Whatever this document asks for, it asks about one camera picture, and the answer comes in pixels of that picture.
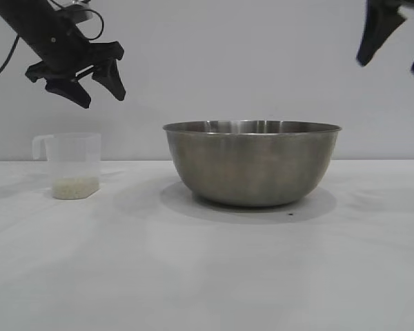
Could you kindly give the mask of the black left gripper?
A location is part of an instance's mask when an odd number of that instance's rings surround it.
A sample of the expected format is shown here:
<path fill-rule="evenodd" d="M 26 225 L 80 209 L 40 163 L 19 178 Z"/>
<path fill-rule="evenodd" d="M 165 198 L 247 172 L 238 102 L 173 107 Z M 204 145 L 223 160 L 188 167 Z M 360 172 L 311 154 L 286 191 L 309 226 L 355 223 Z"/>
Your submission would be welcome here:
<path fill-rule="evenodd" d="M 101 22 L 99 34 L 86 37 L 77 25 L 92 19 Z M 17 6 L 15 32 L 39 56 L 41 61 L 26 70 L 32 82 L 46 80 L 46 91 L 64 97 L 88 109 L 90 95 L 78 82 L 92 74 L 92 79 L 123 101 L 126 90 L 119 76 L 117 61 L 124 49 L 117 41 L 97 43 L 103 34 L 104 18 L 89 6 Z"/>

